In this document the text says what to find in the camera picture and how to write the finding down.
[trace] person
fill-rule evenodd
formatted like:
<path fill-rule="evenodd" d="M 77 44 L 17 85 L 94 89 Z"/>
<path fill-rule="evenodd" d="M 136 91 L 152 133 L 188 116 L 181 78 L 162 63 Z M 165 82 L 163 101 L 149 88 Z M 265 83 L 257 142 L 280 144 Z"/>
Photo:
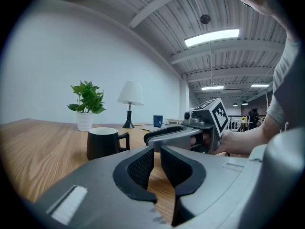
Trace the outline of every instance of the person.
<path fill-rule="evenodd" d="M 258 122 L 258 112 L 257 109 L 252 109 L 252 112 L 250 114 L 249 122 L 252 122 L 249 124 L 249 129 L 257 128 L 257 122 Z"/>
<path fill-rule="evenodd" d="M 248 112 L 248 120 L 247 120 L 248 122 L 250 122 L 251 113 L 252 113 L 251 111 Z"/>
<path fill-rule="evenodd" d="M 252 7 L 257 12 L 272 16 L 285 30 L 287 39 L 283 55 L 274 69 L 273 92 L 283 82 L 285 75 L 289 71 L 298 51 L 301 47 L 301 40 L 291 28 L 289 21 L 278 11 L 268 0 L 241 0 L 245 5 Z M 233 153 L 239 155 L 249 155 L 258 145 L 266 144 L 269 140 L 280 132 L 285 124 L 285 115 L 276 98 L 273 96 L 267 110 L 263 124 L 247 132 L 225 131 L 219 148 L 212 154 Z M 196 139 L 191 137 L 191 145 Z M 203 145 L 209 146 L 210 135 L 203 134 Z"/>

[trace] black lamp base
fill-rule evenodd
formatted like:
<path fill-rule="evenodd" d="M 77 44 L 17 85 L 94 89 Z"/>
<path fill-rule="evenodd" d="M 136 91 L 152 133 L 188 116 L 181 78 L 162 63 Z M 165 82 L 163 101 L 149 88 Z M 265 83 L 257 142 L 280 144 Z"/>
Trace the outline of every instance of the black lamp base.
<path fill-rule="evenodd" d="M 134 128 L 132 124 L 132 112 L 130 110 L 127 111 L 127 120 L 123 125 L 123 128 Z"/>

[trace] ceiling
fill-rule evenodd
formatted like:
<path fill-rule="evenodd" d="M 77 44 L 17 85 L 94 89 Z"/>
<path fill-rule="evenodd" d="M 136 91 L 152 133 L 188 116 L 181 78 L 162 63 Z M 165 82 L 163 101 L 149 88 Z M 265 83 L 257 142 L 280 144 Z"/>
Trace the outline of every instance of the ceiling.
<path fill-rule="evenodd" d="M 251 84 L 272 85 L 284 50 L 284 29 L 239 0 L 68 1 L 99 10 L 140 35 L 188 82 L 200 102 L 214 97 L 241 102 L 260 93 L 263 89 L 251 89 Z M 203 14 L 211 16 L 207 25 L 200 23 Z M 232 28 L 240 30 L 237 39 L 191 48 L 184 43 L 188 37 Z M 202 92 L 211 83 L 211 67 L 214 85 L 224 85 L 224 90 Z"/>

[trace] ceiling beam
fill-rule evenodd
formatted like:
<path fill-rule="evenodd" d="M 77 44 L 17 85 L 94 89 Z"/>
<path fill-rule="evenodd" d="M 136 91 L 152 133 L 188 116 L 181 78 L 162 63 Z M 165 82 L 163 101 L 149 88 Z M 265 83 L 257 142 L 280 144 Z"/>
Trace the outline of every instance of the ceiling beam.
<path fill-rule="evenodd" d="M 215 84 L 215 86 L 218 85 L 223 85 L 224 86 L 224 90 L 227 89 L 247 89 L 250 88 L 252 83 L 230 83 L 230 84 Z M 199 85 L 199 86 L 191 86 L 190 89 L 192 90 L 193 93 L 197 93 L 197 92 L 202 92 L 201 88 L 205 87 L 205 86 L 209 86 L 209 85 Z"/>
<path fill-rule="evenodd" d="M 230 68 L 230 69 L 213 70 L 213 78 L 216 79 L 216 78 L 233 77 L 233 76 L 261 76 L 265 74 L 266 77 L 270 77 L 273 76 L 273 73 L 274 73 L 274 69 L 270 70 L 270 68 L 267 67 Z M 186 81 L 196 82 L 196 81 L 208 80 L 210 78 L 211 78 L 211 71 L 205 71 L 186 76 Z"/>
<path fill-rule="evenodd" d="M 261 40 L 231 40 L 211 43 L 212 53 L 221 53 L 237 50 L 257 50 L 283 53 L 284 47 L 285 44 L 282 43 Z M 205 44 L 174 54 L 170 57 L 169 61 L 171 64 L 176 64 L 208 54 L 210 54 L 210 47 L 209 44 Z"/>
<path fill-rule="evenodd" d="M 150 14 L 155 12 L 157 9 L 162 7 L 163 5 L 169 3 L 172 0 L 153 0 L 146 7 L 144 7 L 129 23 L 130 28 L 135 28 L 138 24 L 140 24 L 144 19 L 146 19 Z"/>
<path fill-rule="evenodd" d="M 273 84 L 272 85 L 270 85 L 268 88 L 266 88 L 265 89 L 267 92 L 271 92 L 272 90 L 273 90 Z M 252 100 L 254 100 L 254 99 L 256 99 L 256 98 L 258 98 L 258 97 L 260 97 L 260 96 L 263 96 L 263 95 L 265 95 L 265 91 L 261 91 L 259 94 L 257 94 L 257 95 L 255 95 L 255 96 L 253 96 L 253 97 L 251 97 L 251 98 L 249 98 L 249 99 L 247 99 L 246 101 L 247 102 L 250 102 L 250 101 L 252 101 Z"/>
<path fill-rule="evenodd" d="M 255 92 L 247 92 L 245 96 L 253 96 L 256 95 Z M 206 98 L 216 98 L 216 97 L 240 97 L 240 94 L 232 93 L 232 94 L 224 94 L 224 93 L 206 93 L 201 95 L 196 95 L 197 99 L 206 99 Z"/>

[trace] ceiling light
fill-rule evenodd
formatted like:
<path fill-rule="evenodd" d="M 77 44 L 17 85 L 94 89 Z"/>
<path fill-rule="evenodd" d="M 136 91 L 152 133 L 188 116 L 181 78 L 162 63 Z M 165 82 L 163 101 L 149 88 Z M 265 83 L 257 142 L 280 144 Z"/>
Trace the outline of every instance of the ceiling light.
<path fill-rule="evenodd" d="M 264 85 L 264 84 L 253 84 L 251 87 L 268 87 L 269 85 Z"/>
<path fill-rule="evenodd" d="M 213 89 L 223 89 L 224 86 L 206 86 L 201 88 L 201 90 L 213 90 Z"/>
<path fill-rule="evenodd" d="M 239 29 L 231 29 L 231 30 L 223 30 L 223 31 L 214 31 L 206 34 L 202 34 L 199 36 L 194 36 L 188 39 L 185 39 L 185 44 L 187 47 L 200 44 L 203 42 L 218 40 L 218 39 L 225 39 L 231 37 L 238 37 Z"/>

